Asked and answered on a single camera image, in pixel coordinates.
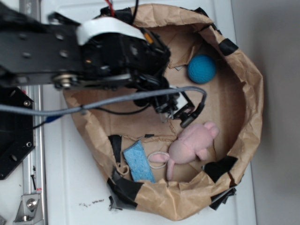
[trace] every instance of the gray wall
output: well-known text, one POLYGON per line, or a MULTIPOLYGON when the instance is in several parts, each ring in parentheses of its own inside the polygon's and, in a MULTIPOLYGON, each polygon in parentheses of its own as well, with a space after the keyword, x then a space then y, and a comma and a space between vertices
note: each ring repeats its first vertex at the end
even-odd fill
POLYGON ((238 46, 264 75, 252 160, 258 225, 300 224, 300 1, 232 0, 238 46))

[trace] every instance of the metal bracket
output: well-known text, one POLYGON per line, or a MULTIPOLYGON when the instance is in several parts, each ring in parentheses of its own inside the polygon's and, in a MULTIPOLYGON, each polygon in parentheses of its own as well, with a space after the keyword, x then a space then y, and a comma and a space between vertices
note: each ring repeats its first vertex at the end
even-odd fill
POLYGON ((23 195, 14 225, 34 225, 43 219, 40 194, 23 195))
POLYGON ((6 223, 6 220, 0 216, 0 225, 4 225, 6 223))

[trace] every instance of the paper bag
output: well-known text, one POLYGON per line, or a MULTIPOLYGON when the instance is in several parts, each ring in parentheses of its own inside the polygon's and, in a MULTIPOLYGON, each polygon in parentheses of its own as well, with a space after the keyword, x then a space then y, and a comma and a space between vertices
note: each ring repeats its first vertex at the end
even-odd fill
MULTIPOLYGON (((121 116, 89 110, 85 115, 74 114, 73 120, 107 180, 113 205, 181 220, 212 204, 216 196, 241 181, 261 138, 263 78, 242 50, 223 37, 201 10, 140 5, 135 25, 160 34, 170 47, 165 77, 171 85, 198 86, 207 91, 205 108, 194 123, 211 120, 220 128, 209 149, 209 160, 175 165, 174 181, 166 181, 163 168, 153 170, 156 183, 133 182, 122 151, 141 140, 146 155, 167 152, 182 131, 180 121, 161 123, 151 107, 139 114, 121 116), (195 84, 187 76, 186 65, 199 53, 211 56, 217 64, 215 78, 206 84, 195 84), (178 71, 175 68, 178 66, 183 68, 178 71)), ((68 106, 74 107, 135 91, 127 88, 65 91, 64 96, 68 106)), ((187 95, 198 105, 199 93, 187 92, 187 95)), ((139 109, 133 102, 105 107, 117 112, 139 109)))

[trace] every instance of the blue ball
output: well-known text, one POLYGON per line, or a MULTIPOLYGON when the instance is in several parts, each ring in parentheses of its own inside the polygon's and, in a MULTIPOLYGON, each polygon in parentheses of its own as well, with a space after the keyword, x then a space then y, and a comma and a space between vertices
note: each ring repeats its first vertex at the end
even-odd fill
POLYGON ((215 61, 208 55, 197 55, 187 66, 188 77, 195 83, 211 81, 217 71, 215 61))

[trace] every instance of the red wire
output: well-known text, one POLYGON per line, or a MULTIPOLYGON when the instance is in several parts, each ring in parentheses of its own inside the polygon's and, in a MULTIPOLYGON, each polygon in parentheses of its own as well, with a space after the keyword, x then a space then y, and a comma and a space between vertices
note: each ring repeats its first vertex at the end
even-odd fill
POLYGON ((113 9, 113 5, 111 4, 111 2, 109 0, 105 0, 111 10, 111 15, 112 17, 114 17, 114 9, 113 9))

